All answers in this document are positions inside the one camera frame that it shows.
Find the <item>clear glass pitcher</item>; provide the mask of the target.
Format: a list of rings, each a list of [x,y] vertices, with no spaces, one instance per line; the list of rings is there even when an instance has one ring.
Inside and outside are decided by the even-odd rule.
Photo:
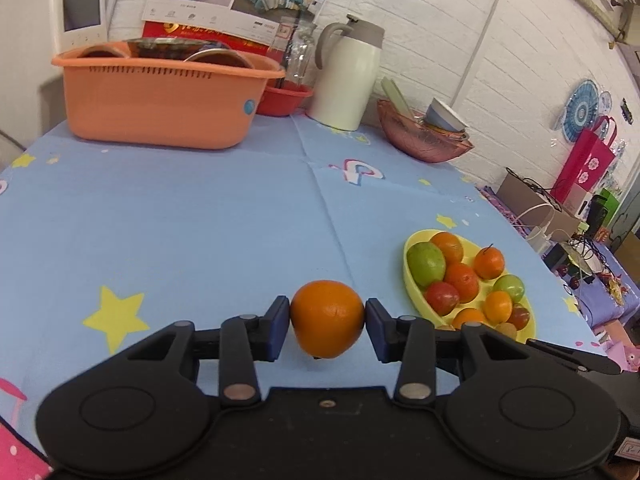
[[[307,67],[314,54],[314,31],[316,24],[301,18],[281,18],[273,49],[277,53],[280,65],[285,69],[285,77],[276,86],[292,82],[300,86],[306,75]]]

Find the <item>orange mandarin plate back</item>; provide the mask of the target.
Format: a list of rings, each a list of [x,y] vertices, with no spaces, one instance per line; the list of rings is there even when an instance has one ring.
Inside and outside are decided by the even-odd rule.
[[[430,242],[442,252],[447,264],[458,263],[463,260],[463,246],[454,234],[444,231],[438,232],[431,237]]]

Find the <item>red plum left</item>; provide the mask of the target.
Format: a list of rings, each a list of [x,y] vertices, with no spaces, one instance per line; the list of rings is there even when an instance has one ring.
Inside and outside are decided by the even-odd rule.
[[[450,314],[459,304],[460,296],[457,289],[446,282],[434,282],[423,294],[428,305],[442,318]]]

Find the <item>orange plastic basket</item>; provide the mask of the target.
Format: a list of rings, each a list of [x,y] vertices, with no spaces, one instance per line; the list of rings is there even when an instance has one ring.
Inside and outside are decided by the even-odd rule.
[[[68,128],[91,141],[224,150],[247,136],[262,94],[284,70],[247,53],[248,67],[136,58],[84,58],[81,48],[51,64],[62,70]]]

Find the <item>small orange mandarin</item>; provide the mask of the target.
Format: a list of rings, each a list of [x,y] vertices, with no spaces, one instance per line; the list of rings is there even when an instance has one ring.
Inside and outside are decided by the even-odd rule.
[[[451,326],[456,330],[460,330],[465,323],[482,323],[487,325],[488,319],[480,309],[464,308],[460,310],[451,321]]]

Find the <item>green apple left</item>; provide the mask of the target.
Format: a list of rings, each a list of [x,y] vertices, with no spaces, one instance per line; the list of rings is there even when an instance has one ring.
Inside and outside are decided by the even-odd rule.
[[[446,273],[446,259],[442,251],[432,242],[412,245],[406,253],[408,269],[413,281],[426,289],[432,283],[440,282]]]

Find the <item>pink gift bag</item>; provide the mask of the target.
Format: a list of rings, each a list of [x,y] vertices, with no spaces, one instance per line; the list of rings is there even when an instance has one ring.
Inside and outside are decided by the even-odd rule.
[[[591,127],[583,128],[550,195],[563,203],[574,186],[591,192],[614,160],[616,136],[617,122],[611,116],[600,116]]]

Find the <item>orange mandarin with stem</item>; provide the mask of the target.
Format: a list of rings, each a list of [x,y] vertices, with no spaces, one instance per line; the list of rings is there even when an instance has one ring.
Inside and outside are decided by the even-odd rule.
[[[482,280],[495,280],[506,267],[502,252],[494,245],[482,248],[474,257],[473,269]]]

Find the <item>white thermos jug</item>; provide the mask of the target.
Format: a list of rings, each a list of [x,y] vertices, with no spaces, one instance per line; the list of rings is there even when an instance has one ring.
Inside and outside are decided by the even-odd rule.
[[[318,78],[307,115],[336,130],[360,126],[378,76],[385,30],[355,15],[331,23],[318,39]]]

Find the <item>white tilted dish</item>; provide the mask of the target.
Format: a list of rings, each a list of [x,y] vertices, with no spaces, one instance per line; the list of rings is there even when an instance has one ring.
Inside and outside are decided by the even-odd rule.
[[[398,85],[393,79],[388,77],[383,77],[381,79],[381,87],[387,96],[387,99],[390,100],[396,112],[405,118],[413,119],[414,114],[410,106],[408,105],[406,99],[400,92]]]

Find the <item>blue round hand fan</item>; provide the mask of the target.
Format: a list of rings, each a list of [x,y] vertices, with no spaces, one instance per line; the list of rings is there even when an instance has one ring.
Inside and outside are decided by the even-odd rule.
[[[597,118],[598,106],[598,86],[592,79],[585,79],[570,94],[552,129],[561,131],[568,143],[575,143],[582,130]]]

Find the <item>brown longan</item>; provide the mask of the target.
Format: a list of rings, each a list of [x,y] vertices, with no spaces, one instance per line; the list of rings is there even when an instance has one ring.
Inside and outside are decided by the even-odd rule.
[[[498,333],[503,334],[504,336],[507,336],[513,340],[518,339],[518,330],[511,323],[508,323],[508,322],[500,323],[495,327],[495,330]]]

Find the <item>red plum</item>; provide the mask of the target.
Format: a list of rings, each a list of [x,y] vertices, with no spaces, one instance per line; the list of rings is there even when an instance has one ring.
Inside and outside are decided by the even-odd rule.
[[[423,294],[428,305],[442,318],[450,314],[459,304],[460,296],[457,289],[446,282],[434,282]]]
[[[524,330],[530,321],[530,312],[526,307],[521,304],[516,304],[512,308],[510,318],[508,322],[512,324],[517,330]]]

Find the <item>yellow-orange citrus fruit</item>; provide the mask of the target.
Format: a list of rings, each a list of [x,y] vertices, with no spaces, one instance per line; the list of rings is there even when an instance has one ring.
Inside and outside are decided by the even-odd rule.
[[[492,325],[505,323],[511,316],[513,309],[511,296],[503,290],[490,292],[483,304],[483,312]]]

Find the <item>red plum right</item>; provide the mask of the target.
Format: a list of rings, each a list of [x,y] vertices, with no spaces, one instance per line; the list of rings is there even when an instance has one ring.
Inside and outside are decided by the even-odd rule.
[[[521,304],[516,304],[512,308],[510,318],[508,322],[512,324],[517,330],[524,330],[530,321],[530,312],[526,307]]]

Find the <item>green apple right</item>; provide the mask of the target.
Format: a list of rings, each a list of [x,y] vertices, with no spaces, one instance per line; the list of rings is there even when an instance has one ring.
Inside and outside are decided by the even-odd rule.
[[[514,274],[504,274],[492,285],[494,292],[506,292],[514,304],[518,304],[525,295],[523,281]]]

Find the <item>stacked white blue bowls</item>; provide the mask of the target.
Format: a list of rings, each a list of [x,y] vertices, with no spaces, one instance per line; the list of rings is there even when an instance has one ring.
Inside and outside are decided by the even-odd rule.
[[[431,126],[457,133],[464,133],[468,126],[457,112],[439,98],[432,99],[423,119]]]

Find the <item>green apple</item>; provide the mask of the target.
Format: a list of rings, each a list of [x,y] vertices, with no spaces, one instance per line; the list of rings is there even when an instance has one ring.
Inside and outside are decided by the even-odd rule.
[[[492,285],[494,292],[506,292],[514,304],[518,304],[525,295],[523,281],[514,274],[504,274]]]
[[[426,289],[432,283],[440,282],[446,273],[446,259],[442,251],[432,242],[412,245],[406,253],[408,269],[413,281]]]

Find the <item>white power charger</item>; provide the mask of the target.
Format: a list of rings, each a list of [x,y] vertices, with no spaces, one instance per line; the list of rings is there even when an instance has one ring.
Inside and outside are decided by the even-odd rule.
[[[552,245],[552,240],[546,234],[546,230],[535,226],[526,236],[527,243],[538,255],[543,255]]]

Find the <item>white appliance with screen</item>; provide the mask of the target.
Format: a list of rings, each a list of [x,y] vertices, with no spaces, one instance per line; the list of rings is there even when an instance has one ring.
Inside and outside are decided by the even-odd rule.
[[[52,58],[107,40],[117,0],[1,0],[1,134],[27,148],[65,120]]]

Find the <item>large dark orange mandarin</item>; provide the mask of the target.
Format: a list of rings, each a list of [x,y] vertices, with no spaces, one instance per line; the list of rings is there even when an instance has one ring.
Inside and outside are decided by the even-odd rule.
[[[463,262],[450,263],[447,266],[444,282],[451,285],[459,295],[462,304],[473,301],[480,293],[480,282],[474,270]]]

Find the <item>blue patterned tablecloth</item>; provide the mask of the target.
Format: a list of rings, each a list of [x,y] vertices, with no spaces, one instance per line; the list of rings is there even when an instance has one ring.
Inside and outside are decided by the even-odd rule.
[[[497,247],[538,338],[601,352],[559,280],[461,172],[375,130],[258,117],[236,148],[200,152],[57,126],[1,175],[2,477],[46,472],[35,414],[52,389],[172,322],[216,327],[315,280],[411,313],[402,248],[427,229]]]

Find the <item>red plastic colander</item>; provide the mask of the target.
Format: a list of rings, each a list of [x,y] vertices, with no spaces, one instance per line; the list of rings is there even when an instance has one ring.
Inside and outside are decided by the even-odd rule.
[[[286,80],[281,87],[267,86],[258,104],[258,115],[284,117],[294,113],[310,98],[314,90],[304,84],[294,84]]]

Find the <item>round orange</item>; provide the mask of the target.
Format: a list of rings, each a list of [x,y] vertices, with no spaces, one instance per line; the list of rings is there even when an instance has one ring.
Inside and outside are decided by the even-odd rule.
[[[364,305],[346,284],[313,281],[295,293],[290,317],[300,348],[314,359],[334,359],[360,337]]]

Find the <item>pink glass bowl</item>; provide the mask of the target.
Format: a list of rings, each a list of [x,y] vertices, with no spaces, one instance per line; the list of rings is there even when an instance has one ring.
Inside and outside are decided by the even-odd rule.
[[[442,130],[402,116],[389,100],[378,100],[376,108],[388,142],[421,162],[449,162],[474,148],[465,133]]]

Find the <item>yellow plastic plate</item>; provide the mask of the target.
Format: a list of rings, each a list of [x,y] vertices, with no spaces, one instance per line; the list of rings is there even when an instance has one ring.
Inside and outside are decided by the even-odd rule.
[[[405,242],[404,255],[402,256],[402,272],[404,272],[404,282],[405,282],[406,291],[408,292],[408,295],[414,307],[416,308],[416,310],[420,312],[420,315],[422,315],[424,318],[427,318],[429,321],[431,321],[435,327],[445,327],[445,328],[451,328],[452,330],[455,330],[455,328],[451,326],[451,321],[454,319],[454,317],[457,315],[457,313],[460,310],[464,308],[477,308],[483,311],[484,300],[490,292],[493,292],[492,285],[495,283],[496,280],[485,281],[485,280],[482,280],[481,278],[478,278],[478,281],[480,282],[480,293],[477,295],[477,297],[473,301],[469,302],[468,304],[462,304],[461,302],[459,302],[458,306],[450,314],[444,316],[443,318],[439,316],[436,312],[434,312],[433,309],[428,305],[428,303],[426,302],[423,296],[425,289],[420,288],[416,284],[416,282],[413,281],[413,278],[408,269],[408,264],[406,261],[406,253],[408,252],[408,249],[416,243],[429,242],[431,237],[438,232],[442,232],[442,231],[422,230],[422,231],[415,232],[408,237],[408,240],[406,240]],[[467,264],[473,269],[474,257],[482,248],[480,246],[477,246],[477,244],[470,242],[464,237],[460,237],[457,235],[456,237],[460,240],[464,249],[464,257],[461,262]],[[521,304],[522,306],[526,307],[526,309],[529,310],[530,312],[529,323],[524,328],[524,330],[518,330],[517,341],[525,342],[527,339],[534,338],[536,336],[536,322],[535,322],[533,309],[530,306],[528,299],[526,298],[525,295],[518,304]]]

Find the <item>cardboard box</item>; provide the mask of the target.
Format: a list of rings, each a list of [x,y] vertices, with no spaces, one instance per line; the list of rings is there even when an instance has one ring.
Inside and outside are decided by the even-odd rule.
[[[496,195],[526,229],[538,226],[554,242],[578,231],[580,220],[570,214],[531,178],[507,172]]]

